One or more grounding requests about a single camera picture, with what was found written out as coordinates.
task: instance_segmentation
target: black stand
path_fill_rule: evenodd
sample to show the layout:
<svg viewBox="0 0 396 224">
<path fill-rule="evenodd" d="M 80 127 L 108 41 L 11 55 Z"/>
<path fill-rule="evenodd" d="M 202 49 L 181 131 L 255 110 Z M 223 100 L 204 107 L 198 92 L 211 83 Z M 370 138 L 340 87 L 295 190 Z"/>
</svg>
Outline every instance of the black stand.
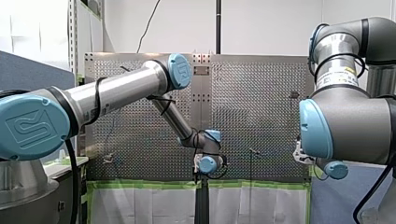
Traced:
<svg viewBox="0 0 396 224">
<path fill-rule="evenodd" d="M 216 54 L 221 54 L 221 0 L 216 0 Z"/>
<path fill-rule="evenodd" d="M 201 188 L 195 191 L 194 224 L 209 224 L 209 184 L 205 175 L 200 178 Z"/>
<path fill-rule="evenodd" d="M 221 54 L 221 0 L 216 0 L 216 54 Z M 209 224 L 209 184 L 207 176 L 198 175 L 201 188 L 195 191 L 194 224 Z"/>
</svg>

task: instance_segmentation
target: perforated metal panel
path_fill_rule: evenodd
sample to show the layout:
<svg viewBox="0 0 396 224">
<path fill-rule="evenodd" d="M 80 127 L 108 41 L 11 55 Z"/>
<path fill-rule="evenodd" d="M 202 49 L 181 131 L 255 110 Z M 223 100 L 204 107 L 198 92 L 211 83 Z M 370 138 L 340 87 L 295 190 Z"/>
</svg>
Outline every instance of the perforated metal panel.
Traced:
<svg viewBox="0 0 396 224">
<path fill-rule="evenodd" d="M 291 153 L 306 96 L 305 58 L 214 55 L 211 72 L 211 123 L 231 164 L 225 177 L 304 181 L 308 170 Z M 250 160 L 251 149 L 261 155 Z"/>
<path fill-rule="evenodd" d="M 121 66 L 136 69 L 162 56 L 87 54 L 86 78 L 90 82 L 115 76 L 123 72 Z M 310 92 L 306 58 L 186 56 L 192 69 L 208 66 L 209 74 L 194 76 L 189 88 L 171 95 L 191 126 L 221 130 L 221 152 L 230 162 L 225 178 L 306 181 L 307 169 L 291 155 L 298 134 L 298 102 Z M 299 93 L 297 99 L 290 98 L 292 91 Z M 95 155 L 89 179 L 191 180 L 192 150 L 178 145 L 172 129 L 146 99 L 100 118 L 86 132 L 87 154 Z M 262 153 L 262 158 L 253 157 L 251 166 L 250 148 Z M 109 153 L 114 153 L 114 161 L 104 163 Z"/>
</svg>

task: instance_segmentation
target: blue joint cap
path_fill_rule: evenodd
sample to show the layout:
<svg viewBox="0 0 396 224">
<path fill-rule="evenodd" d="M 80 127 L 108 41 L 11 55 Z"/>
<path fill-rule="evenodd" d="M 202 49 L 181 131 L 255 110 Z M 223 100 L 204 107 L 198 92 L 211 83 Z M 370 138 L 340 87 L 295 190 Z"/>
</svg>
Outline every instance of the blue joint cap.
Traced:
<svg viewBox="0 0 396 224">
<path fill-rule="evenodd" d="M 0 100 L 0 158 L 30 161 L 58 149 L 70 130 L 64 109 L 50 99 L 29 94 Z"/>
<path fill-rule="evenodd" d="M 221 141 L 221 132 L 220 131 L 218 131 L 218 130 L 205 130 L 205 132 L 207 132 L 210 135 L 212 135 L 212 136 L 210 136 L 209 134 L 205 133 L 204 136 L 207 137 L 208 139 L 212 139 L 213 140 L 212 137 L 214 137 L 218 142 Z"/>
<path fill-rule="evenodd" d="M 331 161 L 324 167 L 324 173 L 333 179 L 343 179 L 347 176 L 347 166 L 341 161 Z"/>
<path fill-rule="evenodd" d="M 303 151 L 313 157 L 332 158 L 332 134 L 319 106 L 311 99 L 300 102 Z"/>
<path fill-rule="evenodd" d="M 182 90 L 190 85 L 192 71 L 189 61 L 181 54 L 171 54 L 168 60 L 169 77 L 175 90 Z"/>
<path fill-rule="evenodd" d="M 215 160 L 209 156 L 202 157 L 199 162 L 199 170 L 203 174 L 212 174 L 217 170 L 217 168 L 218 165 Z"/>
</svg>

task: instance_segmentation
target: black cable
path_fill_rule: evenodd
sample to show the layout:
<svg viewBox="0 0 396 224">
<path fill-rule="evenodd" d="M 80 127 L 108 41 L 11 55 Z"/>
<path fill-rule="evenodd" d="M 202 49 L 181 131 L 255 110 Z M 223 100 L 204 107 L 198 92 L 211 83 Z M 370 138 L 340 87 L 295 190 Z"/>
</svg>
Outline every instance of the black cable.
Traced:
<svg viewBox="0 0 396 224">
<path fill-rule="evenodd" d="M 163 111 L 161 111 L 161 116 L 166 112 L 166 110 L 168 110 L 169 109 L 169 106 L 173 103 L 173 104 L 176 104 L 176 101 L 175 100 L 172 100 L 172 96 L 170 97 L 171 99 L 164 99 L 164 98 L 158 98 L 158 97 L 155 97 L 155 96 L 149 96 L 149 97 L 147 97 L 147 99 L 148 100 L 156 100 L 156 101 L 166 101 L 166 102 L 168 102 L 168 104 L 165 106 L 165 108 L 163 109 Z"/>
<path fill-rule="evenodd" d="M 11 95 L 24 94 L 27 92 L 29 91 L 24 91 L 24 90 L 0 91 L 0 98 L 8 97 Z"/>
<path fill-rule="evenodd" d="M 355 59 L 355 63 L 358 64 L 360 67 L 363 67 L 363 65 L 359 61 L 357 61 L 356 59 Z M 367 66 L 365 66 L 364 70 L 366 70 L 367 72 L 369 71 Z"/>
<path fill-rule="evenodd" d="M 361 201 L 359 202 L 358 206 L 356 206 L 355 210 L 353 211 L 353 219 L 355 220 L 355 222 L 357 224 L 360 224 L 359 220 L 358 220 L 358 214 L 359 211 L 363 208 L 363 206 L 367 203 L 367 201 L 369 201 L 369 199 L 373 196 L 373 194 L 375 193 L 375 191 L 379 188 L 379 186 L 382 184 L 382 182 L 384 181 L 384 179 L 387 177 L 387 175 L 389 174 L 391 168 L 392 168 L 392 163 L 387 165 L 387 167 L 384 169 L 384 171 L 382 172 L 381 176 L 375 181 L 375 183 L 373 184 L 373 186 L 371 187 L 371 189 L 367 192 L 367 194 L 364 196 L 363 199 L 361 199 Z"/>
<path fill-rule="evenodd" d="M 312 65 L 315 64 L 315 61 L 314 61 L 315 46 L 314 45 L 315 45 L 315 42 L 317 42 L 317 37 L 318 37 L 318 33 L 319 33 L 320 29 L 325 26 L 328 26 L 328 25 L 329 24 L 327 24 L 327 23 L 319 24 L 310 38 L 310 44 L 309 44 L 309 50 L 308 50 L 308 53 L 309 53 L 308 54 L 308 69 L 312 76 L 314 76 L 314 74 L 315 74 L 314 69 L 312 68 Z"/>
<path fill-rule="evenodd" d="M 139 47 L 137 48 L 136 53 L 139 53 L 140 48 L 142 47 L 143 38 L 145 37 L 146 33 L 147 33 L 148 30 L 149 30 L 149 24 L 151 23 L 151 20 L 152 20 L 152 18 L 153 18 L 153 16 L 154 16 L 155 11 L 157 10 L 157 6 L 160 4 L 160 2 L 161 2 L 161 0 L 158 0 L 157 3 L 155 4 L 154 9 L 152 10 L 151 16 L 150 16 L 149 19 L 148 19 L 148 24 L 147 24 L 147 26 L 146 26 L 146 30 L 145 30 L 145 32 L 142 34 L 142 36 L 140 37 Z"/>
<path fill-rule="evenodd" d="M 73 201 L 72 201 L 72 214 L 70 218 L 70 223 L 75 224 L 77 221 L 77 214 L 78 214 L 78 167 L 77 167 L 77 160 L 76 160 L 76 155 L 72 146 L 72 143 L 70 142 L 70 139 L 67 139 L 64 141 L 66 143 L 66 148 L 69 153 L 69 158 L 70 158 L 70 164 L 72 167 L 72 178 L 73 178 L 73 187 L 72 187 L 72 195 L 73 195 Z"/>
<path fill-rule="evenodd" d="M 339 57 L 339 56 L 351 56 L 351 57 L 354 57 L 355 59 L 359 60 L 359 61 L 361 62 L 362 67 L 361 67 L 361 72 L 358 74 L 358 78 L 360 78 L 360 77 L 363 75 L 364 70 L 365 70 L 365 68 L 366 68 L 366 63 L 364 62 L 364 60 L 363 60 L 363 58 L 362 58 L 361 56 L 359 56 L 359 55 L 357 55 L 357 54 L 354 54 L 354 53 L 337 53 L 337 54 L 334 54 L 334 55 L 331 55 L 331 56 L 327 57 L 325 60 L 323 60 L 323 61 L 318 65 L 318 67 L 317 67 L 317 69 L 316 69 L 316 71 L 315 71 L 315 74 L 314 74 L 315 83 L 317 83 L 318 72 L 319 72 L 320 68 L 321 68 L 325 63 L 327 63 L 328 61 L 330 61 L 331 59 L 333 59 L 333 58 L 335 58 L 335 57 Z"/>
<path fill-rule="evenodd" d="M 85 125 L 90 125 L 90 124 L 96 122 L 96 121 L 99 119 L 100 108 L 102 107 L 102 106 L 101 106 L 101 102 L 100 102 L 99 85 L 100 85 L 100 83 L 102 82 L 103 79 L 106 79 L 106 78 L 105 78 L 105 77 L 99 77 L 99 78 L 96 80 L 96 83 L 95 83 L 95 107 L 96 107 L 96 109 L 95 109 L 95 115 L 94 115 L 94 117 L 91 119 L 91 121 L 88 122 L 88 123 L 86 123 Z"/>
</svg>

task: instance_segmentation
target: logo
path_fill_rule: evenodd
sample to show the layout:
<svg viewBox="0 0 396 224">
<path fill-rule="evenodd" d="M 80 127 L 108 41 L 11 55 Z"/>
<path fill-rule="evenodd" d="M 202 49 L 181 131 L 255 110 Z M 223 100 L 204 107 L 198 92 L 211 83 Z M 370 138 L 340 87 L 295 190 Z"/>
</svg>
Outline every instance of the logo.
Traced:
<svg viewBox="0 0 396 224">
<path fill-rule="evenodd" d="M 177 71 L 180 73 L 182 80 L 190 79 L 189 72 L 188 72 L 189 65 L 185 62 L 181 62 L 177 64 Z"/>
<path fill-rule="evenodd" d="M 34 147 L 58 135 L 44 109 L 7 119 L 6 123 L 20 149 Z"/>
</svg>

